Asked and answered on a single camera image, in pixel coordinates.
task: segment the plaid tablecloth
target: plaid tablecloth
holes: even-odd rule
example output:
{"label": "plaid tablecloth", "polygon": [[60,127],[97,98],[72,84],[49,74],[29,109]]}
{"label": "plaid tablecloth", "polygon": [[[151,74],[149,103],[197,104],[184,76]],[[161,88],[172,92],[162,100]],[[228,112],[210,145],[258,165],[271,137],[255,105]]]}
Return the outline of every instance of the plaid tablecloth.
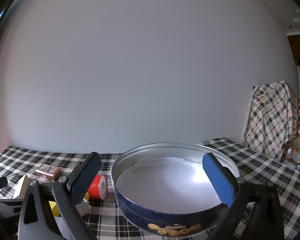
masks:
{"label": "plaid tablecloth", "polygon": [[[286,239],[293,239],[300,229],[300,172],[291,170],[285,165],[256,153],[247,147],[236,144],[229,139],[214,139],[199,143],[214,148],[229,156],[238,166],[240,175],[246,180],[263,183],[271,180],[276,184],[284,220]],[[162,240],[177,239],[175,237],[161,237],[142,231],[130,224],[118,209],[113,188],[111,186],[110,169],[119,154],[102,154],[100,174],[108,177],[108,196],[104,202],[91,201],[91,214],[83,217],[87,226],[99,240]],[[60,154],[29,151],[21,148],[9,147],[0,154],[0,176],[7,176],[9,184],[0,190],[0,198],[10,198],[13,195],[13,186],[24,174],[31,178],[36,167],[41,163],[60,166],[65,174],[84,161],[83,154]],[[251,205],[246,209],[242,221],[238,225],[233,239],[241,235],[251,212]],[[204,240],[210,232],[202,232],[191,238]]]}

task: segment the black and white plaid fabric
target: black and white plaid fabric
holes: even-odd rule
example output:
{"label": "black and white plaid fabric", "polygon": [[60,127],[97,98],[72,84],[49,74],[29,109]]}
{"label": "black and white plaid fabric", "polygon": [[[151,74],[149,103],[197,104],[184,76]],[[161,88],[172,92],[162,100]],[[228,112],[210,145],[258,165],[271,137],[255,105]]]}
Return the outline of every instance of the black and white plaid fabric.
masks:
{"label": "black and white plaid fabric", "polygon": [[[233,159],[239,168],[240,175],[246,180],[259,183],[263,183],[266,180],[273,181],[276,184],[282,206],[285,237],[286,239],[295,237],[300,230],[300,172],[291,170],[284,164],[226,138],[214,139],[199,144],[214,148]],[[102,166],[99,173],[106,175],[108,178],[108,196],[104,202],[99,200],[90,201],[92,205],[91,214],[83,217],[87,226],[99,240],[178,239],[175,237],[157,236],[142,231],[123,217],[115,203],[110,176],[111,166],[118,156],[119,154],[101,155]],[[85,157],[86,155],[83,154],[43,153],[9,147],[0,154],[0,176],[8,176],[9,181],[9,185],[0,190],[0,198],[12,197],[14,192],[13,186],[18,181],[18,178],[24,174],[32,178],[38,178],[33,175],[35,168],[40,165],[38,163],[57,165],[62,167],[64,172],[70,173],[76,165],[84,161]],[[247,207],[233,239],[241,235],[251,212],[250,208],[251,206]],[[186,239],[205,239],[209,233],[209,231],[202,232]]]}

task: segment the round metal tin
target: round metal tin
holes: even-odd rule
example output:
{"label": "round metal tin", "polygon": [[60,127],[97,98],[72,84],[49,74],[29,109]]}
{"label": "round metal tin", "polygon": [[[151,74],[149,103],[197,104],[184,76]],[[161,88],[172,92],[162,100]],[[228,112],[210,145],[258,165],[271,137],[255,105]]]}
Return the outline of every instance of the round metal tin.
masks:
{"label": "round metal tin", "polygon": [[135,226],[161,236],[189,236],[216,226],[227,206],[202,168],[202,157],[208,152],[240,176],[229,157],[200,145],[155,143],[120,155],[111,177],[123,215]]}

